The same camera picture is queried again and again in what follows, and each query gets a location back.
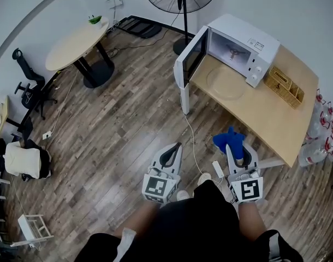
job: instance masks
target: blue object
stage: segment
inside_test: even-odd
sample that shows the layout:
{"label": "blue object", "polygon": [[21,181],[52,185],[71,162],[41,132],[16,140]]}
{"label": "blue object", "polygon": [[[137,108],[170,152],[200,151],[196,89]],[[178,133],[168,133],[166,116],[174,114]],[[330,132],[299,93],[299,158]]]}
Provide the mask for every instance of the blue object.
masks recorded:
{"label": "blue object", "polygon": [[245,136],[243,134],[234,132],[233,126],[228,128],[227,133],[218,134],[212,138],[214,144],[220,148],[220,150],[226,154],[226,145],[231,148],[234,158],[239,160],[244,157],[243,154],[243,141]]}

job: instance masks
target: wicker basket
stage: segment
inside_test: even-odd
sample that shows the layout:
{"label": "wicker basket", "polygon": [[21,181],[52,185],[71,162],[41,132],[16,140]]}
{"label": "wicker basket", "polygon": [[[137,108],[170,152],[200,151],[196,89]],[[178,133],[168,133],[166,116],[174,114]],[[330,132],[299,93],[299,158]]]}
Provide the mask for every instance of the wicker basket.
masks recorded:
{"label": "wicker basket", "polygon": [[302,103],[305,93],[277,67],[273,67],[264,78],[264,83],[296,109]]}

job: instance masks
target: microwave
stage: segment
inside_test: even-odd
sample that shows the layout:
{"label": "microwave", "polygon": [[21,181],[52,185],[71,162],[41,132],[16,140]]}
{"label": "microwave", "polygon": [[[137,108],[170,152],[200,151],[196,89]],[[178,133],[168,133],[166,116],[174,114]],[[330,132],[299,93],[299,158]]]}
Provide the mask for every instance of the microwave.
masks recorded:
{"label": "microwave", "polygon": [[181,100],[188,102],[188,83],[205,55],[230,66],[256,87],[279,47],[278,40],[248,23],[230,14],[219,17],[203,26],[175,61],[174,77]]}

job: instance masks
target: round table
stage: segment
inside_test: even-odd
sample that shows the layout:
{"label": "round table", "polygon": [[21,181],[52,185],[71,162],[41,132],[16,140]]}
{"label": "round table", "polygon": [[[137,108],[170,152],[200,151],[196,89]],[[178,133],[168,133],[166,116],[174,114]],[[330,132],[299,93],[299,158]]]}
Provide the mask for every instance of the round table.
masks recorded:
{"label": "round table", "polygon": [[[70,35],[59,40],[46,57],[45,67],[47,70],[58,71],[74,63],[83,74],[86,87],[96,88],[103,85],[111,78],[114,72],[114,63],[100,43],[108,26],[108,19],[103,17],[101,29],[88,22]],[[103,60],[90,66],[83,55],[94,46],[102,55]]]}

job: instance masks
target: wooden chair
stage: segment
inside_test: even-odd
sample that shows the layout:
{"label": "wooden chair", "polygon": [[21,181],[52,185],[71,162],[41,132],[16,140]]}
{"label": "wooden chair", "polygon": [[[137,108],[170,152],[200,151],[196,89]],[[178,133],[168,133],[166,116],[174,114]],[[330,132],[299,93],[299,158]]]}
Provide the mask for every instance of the wooden chair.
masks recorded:
{"label": "wooden chair", "polygon": [[42,215],[22,215],[18,221],[26,240],[14,242],[11,247],[30,245],[33,248],[35,247],[34,243],[44,242],[53,237],[46,227]]}

